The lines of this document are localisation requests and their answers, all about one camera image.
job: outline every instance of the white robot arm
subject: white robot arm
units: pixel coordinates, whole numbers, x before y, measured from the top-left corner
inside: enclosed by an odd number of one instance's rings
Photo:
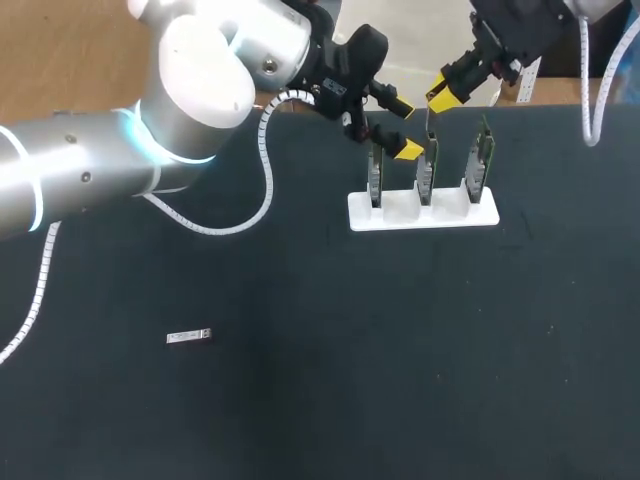
[[[188,187],[249,115],[303,65],[307,18],[279,0],[130,0],[152,32],[130,109],[58,112],[0,128],[0,238],[118,198]]]

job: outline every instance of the black table surface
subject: black table surface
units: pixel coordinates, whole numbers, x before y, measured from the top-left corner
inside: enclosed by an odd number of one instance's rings
[[[292,114],[249,232],[201,237],[142,199],[63,222],[40,317],[0,367],[0,479],[640,478],[640,109],[611,108],[595,149],[577,108],[443,115],[439,186],[483,114],[495,228],[351,232],[366,149]],[[256,123],[167,201],[210,226],[251,215]],[[387,187],[413,169],[389,162]],[[44,234],[0,245],[2,344]]]

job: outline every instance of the small metal part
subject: small metal part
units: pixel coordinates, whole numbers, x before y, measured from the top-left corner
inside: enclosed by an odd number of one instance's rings
[[[262,64],[262,71],[264,71],[264,73],[266,73],[267,75],[273,75],[278,71],[278,64],[275,62],[275,60],[267,58]]]
[[[382,207],[382,174],[384,167],[384,149],[373,144],[369,152],[369,195],[373,208]]]
[[[482,199],[482,191],[487,183],[489,167],[493,158],[493,150],[495,141],[491,129],[486,119],[483,120],[480,133],[471,147],[469,153],[469,162],[467,163],[467,172],[465,175],[465,184],[469,193],[471,203],[480,203]]]
[[[191,332],[170,333],[167,335],[167,344],[195,342],[211,338],[211,329],[193,330]]]
[[[427,132],[427,146],[424,153],[418,158],[418,173],[416,175],[418,194],[423,207],[431,206],[437,164],[438,139],[435,133]]]

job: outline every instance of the white cable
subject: white cable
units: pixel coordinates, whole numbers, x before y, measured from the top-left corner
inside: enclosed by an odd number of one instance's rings
[[[609,65],[605,71],[596,101],[596,109],[593,115],[593,127],[591,126],[591,106],[589,98],[589,23],[587,18],[581,16],[580,23],[580,39],[582,44],[582,132],[584,141],[589,147],[595,147],[600,142],[602,134],[602,123],[604,121],[604,110],[607,106],[607,100],[611,91],[611,85],[615,78],[616,71],[620,66],[622,57],[635,40],[638,32],[640,32],[640,18],[638,18],[631,27],[625,32],[620,43],[616,47]]]
[[[201,225],[196,225],[192,221],[187,220],[185,217],[180,215],[155,195],[147,194],[144,196],[144,198],[149,200],[153,205],[158,207],[167,216],[178,222],[183,227],[188,228],[189,230],[201,235],[233,235],[235,233],[244,232],[245,230],[250,229],[264,218],[264,216],[269,211],[269,208],[271,207],[271,202],[273,201],[273,172],[271,170],[271,164],[269,163],[269,154],[267,152],[267,127],[269,125],[269,120],[271,119],[271,115],[273,114],[273,112],[281,104],[290,102],[292,100],[300,100],[308,105],[314,105],[314,98],[310,93],[304,92],[302,90],[289,90],[286,92],[282,92],[276,98],[271,100],[269,105],[267,105],[267,107],[264,109],[264,113],[260,118],[260,126],[258,127],[258,151],[260,153],[262,167],[264,168],[266,191],[264,201],[262,202],[260,210],[258,210],[258,212],[246,222],[230,228],[207,228]]]
[[[0,352],[0,365],[2,365],[13,352],[20,346],[20,344],[27,338],[31,327],[36,322],[38,312],[40,311],[40,305],[42,305],[42,299],[44,297],[44,290],[47,286],[47,277],[49,276],[49,267],[51,266],[51,255],[53,254],[53,246],[56,242],[56,235],[58,234],[58,228],[60,228],[60,222],[52,223],[49,226],[47,232],[47,239],[44,243],[44,251],[42,252],[42,262],[40,263],[40,274],[38,276],[38,284],[36,286],[36,293],[33,295],[33,302],[31,302],[31,308],[27,315],[26,320],[20,327],[20,331],[13,337],[13,340],[9,342],[9,345]]]

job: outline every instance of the robotic arm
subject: robotic arm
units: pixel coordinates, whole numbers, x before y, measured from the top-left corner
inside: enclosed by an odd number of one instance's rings
[[[510,85],[580,16],[598,22],[622,0],[471,0],[474,49],[446,65],[427,94],[440,113],[469,100],[494,75]]]
[[[0,238],[112,200],[189,187],[251,112],[256,87],[311,91],[316,111],[392,156],[420,147],[370,127],[363,97],[413,109],[374,81],[386,37],[365,25],[346,45],[333,21],[300,0],[128,0],[152,33],[141,100],[98,114],[57,112],[0,127]]]

